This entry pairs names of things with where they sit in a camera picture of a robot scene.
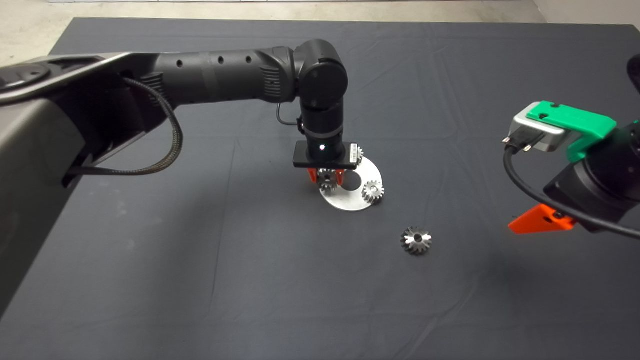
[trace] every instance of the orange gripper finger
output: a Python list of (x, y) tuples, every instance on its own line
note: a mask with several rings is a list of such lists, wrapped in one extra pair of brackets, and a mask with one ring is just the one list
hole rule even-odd
[(344, 170), (336, 170), (335, 178), (338, 181), (338, 185), (342, 186), (342, 183), (344, 182)]
[(576, 221), (544, 204), (538, 204), (509, 224), (516, 234), (544, 233), (573, 229)]
[(309, 172), (309, 177), (311, 178), (311, 182), (316, 184), (318, 181), (318, 169), (308, 168), (307, 172)]

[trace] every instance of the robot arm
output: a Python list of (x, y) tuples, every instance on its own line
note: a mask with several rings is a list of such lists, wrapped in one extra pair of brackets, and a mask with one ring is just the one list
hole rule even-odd
[(82, 174), (73, 169), (95, 168), (178, 106), (296, 97), (306, 140), (294, 166), (354, 169), (342, 142), (347, 85), (323, 40), (295, 50), (50, 56), (1, 68), (0, 316)]

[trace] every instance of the label sticker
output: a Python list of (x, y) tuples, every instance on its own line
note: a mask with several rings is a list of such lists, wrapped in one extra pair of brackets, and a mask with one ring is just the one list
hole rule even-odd
[(351, 144), (351, 150), (349, 152), (349, 162), (354, 164), (358, 162), (358, 144), (357, 143)]

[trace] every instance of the connector plug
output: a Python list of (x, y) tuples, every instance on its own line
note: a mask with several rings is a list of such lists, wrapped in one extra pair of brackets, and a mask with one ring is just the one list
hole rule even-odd
[(546, 133), (544, 131), (521, 126), (502, 142), (506, 144), (505, 150), (512, 147), (515, 149), (513, 154), (516, 154), (520, 150), (524, 150), (525, 152), (531, 150), (545, 135)]

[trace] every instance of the metal plate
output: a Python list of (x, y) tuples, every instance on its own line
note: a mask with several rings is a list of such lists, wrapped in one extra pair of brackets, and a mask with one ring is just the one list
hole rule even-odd
[(364, 201), (362, 198), (362, 188), (364, 187), (364, 184), (373, 180), (377, 180), (383, 184), (380, 171), (376, 165), (371, 162), (371, 160), (365, 157), (362, 158), (362, 162), (358, 168), (353, 170), (353, 172), (357, 173), (361, 179), (360, 187), (356, 190), (347, 191), (341, 187), (338, 187), (331, 192), (323, 192), (319, 190), (324, 199), (336, 209), (344, 211), (360, 211), (368, 208), (371, 204)]

